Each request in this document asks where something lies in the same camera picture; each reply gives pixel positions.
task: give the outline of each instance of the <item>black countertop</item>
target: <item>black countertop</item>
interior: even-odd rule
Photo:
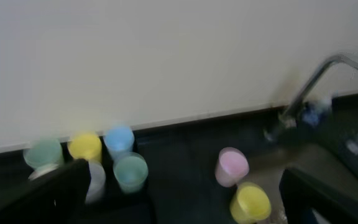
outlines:
[[[358,95],[334,100],[335,113],[358,110]],[[112,174],[112,160],[103,146],[106,193],[87,205],[80,223],[235,223],[228,204],[235,188],[221,187],[214,178],[219,151],[240,149],[246,156],[269,152],[264,127],[275,122],[281,108],[234,114],[189,123],[135,131],[135,151],[143,155],[149,177],[145,189],[124,195]],[[290,130],[277,144],[313,142],[312,130]],[[72,160],[62,144],[66,162]],[[32,169],[22,151],[0,154],[0,191],[27,181]]]

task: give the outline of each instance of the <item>white wall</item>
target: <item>white wall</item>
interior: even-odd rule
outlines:
[[[0,0],[0,147],[280,104],[338,50],[358,0]]]

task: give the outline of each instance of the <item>metal faucet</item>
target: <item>metal faucet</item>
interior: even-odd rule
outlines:
[[[276,140],[276,138],[287,128],[294,127],[296,125],[295,118],[302,108],[303,100],[310,90],[317,84],[323,74],[331,68],[331,66],[337,63],[345,63],[346,65],[358,70],[358,57],[349,53],[335,54],[324,60],[314,71],[313,75],[302,87],[297,96],[291,101],[285,111],[278,116],[280,121],[279,124],[274,126],[270,131],[265,130],[265,137],[267,140]]]

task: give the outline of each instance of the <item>yellow cup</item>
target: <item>yellow cup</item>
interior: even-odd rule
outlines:
[[[80,134],[68,144],[68,152],[74,159],[102,161],[102,142],[95,133]]]
[[[233,219],[240,224],[255,223],[269,217],[269,198],[258,185],[245,182],[239,186],[230,204]]]

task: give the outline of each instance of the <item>blue object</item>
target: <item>blue object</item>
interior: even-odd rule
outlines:
[[[103,137],[104,143],[113,159],[125,152],[132,152],[135,141],[134,133],[128,126],[116,126]]]

